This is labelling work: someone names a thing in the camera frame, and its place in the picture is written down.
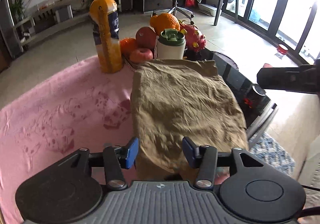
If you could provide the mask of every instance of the sliding glass door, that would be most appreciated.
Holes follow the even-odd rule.
[[[234,16],[235,0],[224,0],[222,10]],[[238,18],[271,42],[284,44],[300,62],[312,64],[319,50],[315,50],[315,37],[308,34],[320,27],[316,11],[317,0],[239,0]]]

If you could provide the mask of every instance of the pile of fruit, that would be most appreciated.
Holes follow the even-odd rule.
[[[156,38],[164,29],[176,29],[182,32],[186,38],[186,46],[195,52],[206,45],[205,36],[195,25],[184,24],[174,15],[162,13],[159,16],[153,14],[150,26],[142,27],[136,33],[136,38],[124,38],[120,41],[121,53],[132,63],[139,64],[153,59]]]

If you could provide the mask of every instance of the pink tablecloth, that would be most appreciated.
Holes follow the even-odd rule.
[[[107,143],[127,143],[132,77],[127,65],[103,74],[91,57],[0,111],[0,206],[7,224],[22,222],[14,197],[24,180],[81,147],[99,152]],[[134,169],[124,174],[128,182],[136,178]]]

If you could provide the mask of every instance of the plastic bottle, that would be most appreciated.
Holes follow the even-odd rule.
[[[89,14],[100,67],[104,73],[115,73],[123,67],[119,43],[119,20],[114,0],[94,0]]]

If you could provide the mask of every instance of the black glass table top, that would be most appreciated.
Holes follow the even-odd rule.
[[[228,87],[233,92],[247,124],[247,128],[256,120],[258,116],[268,108],[271,102],[265,95],[265,91],[257,84],[252,83],[236,68],[233,60],[224,58],[220,53],[202,49],[198,53],[186,51],[188,60],[214,60],[218,69],[218,74],[222,76]]]

